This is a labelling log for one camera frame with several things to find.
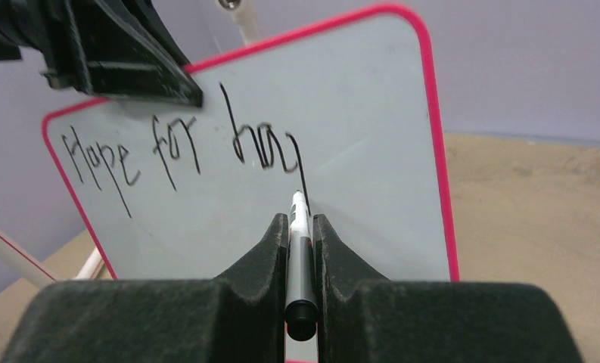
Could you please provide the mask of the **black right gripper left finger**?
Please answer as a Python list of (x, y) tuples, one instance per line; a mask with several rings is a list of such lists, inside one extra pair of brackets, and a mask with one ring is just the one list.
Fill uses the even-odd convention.
[(31, 301), (3, 362), (282, 362), (288, 218), (215, 278), (71, 280)]

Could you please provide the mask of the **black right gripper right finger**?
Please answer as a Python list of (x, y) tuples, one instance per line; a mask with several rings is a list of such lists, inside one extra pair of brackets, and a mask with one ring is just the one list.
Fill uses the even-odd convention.
[(313, 219), (320, 362), (580, 362), (555, 302), (529, 284), (392, 281)]

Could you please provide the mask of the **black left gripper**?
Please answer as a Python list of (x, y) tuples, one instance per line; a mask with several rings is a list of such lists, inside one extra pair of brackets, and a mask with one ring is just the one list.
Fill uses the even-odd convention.
[(150, 1), (0, 0), (0, 62), (42, 54), (52, 89), (201, 107), (187, 57)]

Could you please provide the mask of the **black whiteboard marker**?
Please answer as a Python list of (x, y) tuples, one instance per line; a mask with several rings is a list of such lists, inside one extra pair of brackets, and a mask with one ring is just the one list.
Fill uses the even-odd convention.
[(289, 215), (284, 319), (289, 337), (300, 342), (315, 336), (319, 317), (309, 222), (309, 208), (305, 195), (302, 191), (296, 191)]

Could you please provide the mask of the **pink framed whiteboard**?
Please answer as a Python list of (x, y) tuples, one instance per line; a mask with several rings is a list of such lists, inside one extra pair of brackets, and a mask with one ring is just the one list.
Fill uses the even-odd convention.
[(96, 99), (43, 121), (113, 281), (215, 278), (277, 214), (289, 241), (296, 191), (319, 318), (317, 215), (392, 281), (458, 279), (431, 38), (413, 11), (372, 5), (188, 71), (202, 108)]

